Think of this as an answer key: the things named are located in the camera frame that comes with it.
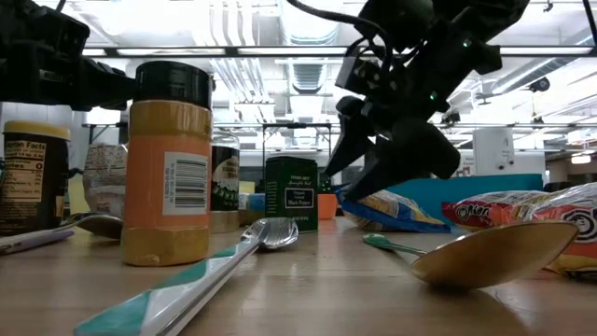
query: green spoon handle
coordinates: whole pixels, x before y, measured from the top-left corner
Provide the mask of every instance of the green spoon handle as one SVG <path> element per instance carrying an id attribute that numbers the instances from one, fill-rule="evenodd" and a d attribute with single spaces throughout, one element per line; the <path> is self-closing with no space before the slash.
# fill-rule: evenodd
<path id="1" fill-rule="evenodd" d="M 382 248 L 385 250 L 391 250 L 391 251 L 405 252 L 405 253 L 409 253 L 411 255 L 415 255 L 417 257 L 422 257 L 427 254 L 427 252 L 420 250 L 418 248 L 394 244 L 386 239 L 365 238 L 364 241 L 366 244 L 374 246 L 374 247 Z"/>

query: cable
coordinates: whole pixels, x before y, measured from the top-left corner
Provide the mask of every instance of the cable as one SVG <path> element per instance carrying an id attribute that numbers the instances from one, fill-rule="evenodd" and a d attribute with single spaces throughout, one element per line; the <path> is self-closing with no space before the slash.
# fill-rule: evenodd
<path id="1" fill-rule="evenodd" d="M 314 15 L 321 19 L 342 22 L 342 23 L 348 23 L 348 24 L 352 24 L 352 25 L 364 24 L 364 25 L 367 25 L 370 28 L 372 28 L 377 33 L 377 35 L 379 35 L 382 38 L 383 44 L 385 45 L 385 53 L 383 55 L 382 70 L 384 72 L 390 71 L 390 65 L 392 64 L 392 56 L 393 56 L 393 50 L 394 50 L 394 47 L 392 46 L 392 38 L 387 34 L 387 32 L 385 32 L 383 30 L 383 28 L 380 27 L 379 24 L 377 24 L 373 21 L 369 21 L 369 20 L 361 19 L 356 16 L 352 16 L 352 15 L 346 15 L 346 14 L 336 13 L 336 12 L 332 12 L 332 11 L 317 9 L 317 8 L 305 5 L 298 0 L 286 0 L 286 1 L 288 2 L 288 4 L 292 5 L 293 7 L 296 7 L 297 9 L 300 9 L 300 10 L 304 11 L 305 13 Z"/>
<path id="2" fill-rule="evenodd" d="M 58 6 L 56 6 L 56 11 L 62 12 L 62 9 L 64 8 L 64 4 L 66 4 L 66 0 L 60 0 L 58 2 Z"/>

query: green tin can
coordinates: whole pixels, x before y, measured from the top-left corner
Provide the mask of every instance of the green tin can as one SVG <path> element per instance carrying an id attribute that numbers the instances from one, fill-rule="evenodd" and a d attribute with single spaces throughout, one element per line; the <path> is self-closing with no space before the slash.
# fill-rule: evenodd
<path id="1" fill-rule="evenodd" d="M 298 231 L 317 231 L 317 163 L 275 157 L 265 167 L 266 217 L 290 217 Z"/>

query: ceiling duct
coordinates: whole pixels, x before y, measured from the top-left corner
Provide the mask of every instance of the ceiling duct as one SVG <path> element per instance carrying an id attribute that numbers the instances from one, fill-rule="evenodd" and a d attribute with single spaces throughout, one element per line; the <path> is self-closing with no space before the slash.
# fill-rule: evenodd
<path id="1" fill-rule="evenodd" d="M 339 11 L 342 1 L 327 0 L 303 1 L 306 5 Z M 288 46 L 333 46 L 338 39 L 339 24 L 334 21 L 326 21 L 304 13 L 286 1 L 280 0 L 279 6 L 282 10 L 280 22 L 284 34 L 284 43 Z M 325 64 L 290 64 L 288 72 L 293 88 L 298 93 L 317 93 L 323 87 L 327 65 Z"/>
<path id="2" fill-rule="evenodd" d="M 592 35 L 585 29 L 562 43 L 563 46 L 592 46 Z M 533 83 L 539 78 L 576 61 L 577 57 L 534 59 L 492 84 L 491 95 L 504 94 Z"/>

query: plastic bag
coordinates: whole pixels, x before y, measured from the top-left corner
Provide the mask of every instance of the plastic bag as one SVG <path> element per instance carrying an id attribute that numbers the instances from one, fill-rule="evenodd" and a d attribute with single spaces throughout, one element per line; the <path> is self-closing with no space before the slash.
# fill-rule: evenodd
<path id="1" fill-rule="evenodd" d="M 91 211 L 124 218 L 127 174 L 124 145 L 91 145 L 85 162 L 83 187 Z"/>
<path id="2" fill-rule="evenodd" d="M 543 191 L 497 191 L 480 194 L 458 203 L 443 203 L 442 213 L 462 229 L 477 231 L 518 223 L 536 203 L 549 196 Z"/>
<path id="3" fill-rule="evenodd" d="M 548 268 L 574 278 L 597 280 L 597 183 L 551 193 L 531 207 L 523 220 L 563 220 L 575 223 L 576 240 Z"/>
<path id="4" fill-rule="evenodd" d="M 345 200 L 336 191 L 344 215 L 367 231 L 450 232 L 441 220 L 430 217 L 406 197 L 382 190 L 358 203 Z"/>

